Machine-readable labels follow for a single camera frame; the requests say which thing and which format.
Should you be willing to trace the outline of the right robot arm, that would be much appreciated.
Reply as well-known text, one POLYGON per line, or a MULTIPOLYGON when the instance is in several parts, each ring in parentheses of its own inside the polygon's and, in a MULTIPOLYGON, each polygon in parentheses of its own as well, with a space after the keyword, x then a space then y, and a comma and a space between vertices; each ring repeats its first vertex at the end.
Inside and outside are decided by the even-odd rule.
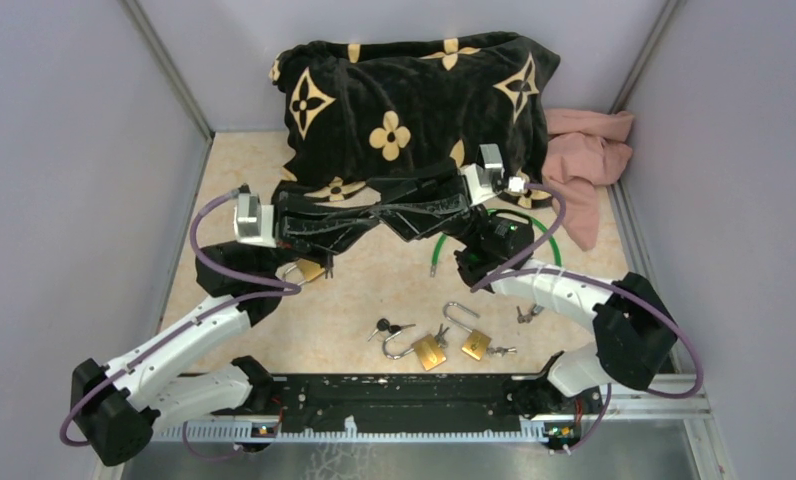
POLYGON ((500 167, 445 167, 429 175, 368 180, 380 195, 373 214, 406 240, 442 233, 463 244, 455 252, 472 290, 519 296, 593 331, 593 343, 563 352, 543 369, 537 398, 564 411, 576 395, 602 383, 648 391, 678 339, 677 325, 644 277, 621 280, 579 274, 533 259, 541 244, 531 222, 490 214, 484 202, 529 183, 500 167))

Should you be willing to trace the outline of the black headed keys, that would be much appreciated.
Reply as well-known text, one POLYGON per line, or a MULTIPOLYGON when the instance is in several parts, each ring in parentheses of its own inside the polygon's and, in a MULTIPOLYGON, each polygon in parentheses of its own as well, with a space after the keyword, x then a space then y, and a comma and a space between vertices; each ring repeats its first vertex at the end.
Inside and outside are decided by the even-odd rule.
POLYGON ((393 335, 413 327, 415 327, 415 324, 403 324, 403 325, 393 324, 386 318, 380 318, 376 322, 375 328, 368 336, 367 341, 371 341, 375 336, 379 334, 393 335))

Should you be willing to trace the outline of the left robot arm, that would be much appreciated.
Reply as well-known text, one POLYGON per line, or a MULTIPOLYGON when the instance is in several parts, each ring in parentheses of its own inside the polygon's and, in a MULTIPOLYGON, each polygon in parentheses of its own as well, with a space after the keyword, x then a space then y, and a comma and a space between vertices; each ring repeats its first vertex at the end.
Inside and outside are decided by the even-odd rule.
POLYGON ((379 224, 381 208, 303 198, 266 205, 242 188, 210 200, 187 235, 204 299, 135 348, 106 362, 78 364, 60 442, 88 447, 104 465, 118 466, 175 424, 218 410, 266 411, 274 399, 272 377, 255 359, 238 358, 195 377, 186 369, 301 294, 300 284, 278 275, 281 266, 305 259, 331 267, 335 256, 379 224))

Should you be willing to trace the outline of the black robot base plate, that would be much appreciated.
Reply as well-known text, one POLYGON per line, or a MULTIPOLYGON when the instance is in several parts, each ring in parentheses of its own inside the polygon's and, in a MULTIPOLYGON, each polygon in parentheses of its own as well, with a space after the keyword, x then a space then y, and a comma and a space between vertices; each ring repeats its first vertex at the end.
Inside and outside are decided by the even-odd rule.
POLYGON ((298 439, 452 442, 551 441, 574 445, 586 414, 604 400, 596 387, 553 392, 540 374, 277 374, 220 416, 262 416, 298 439))

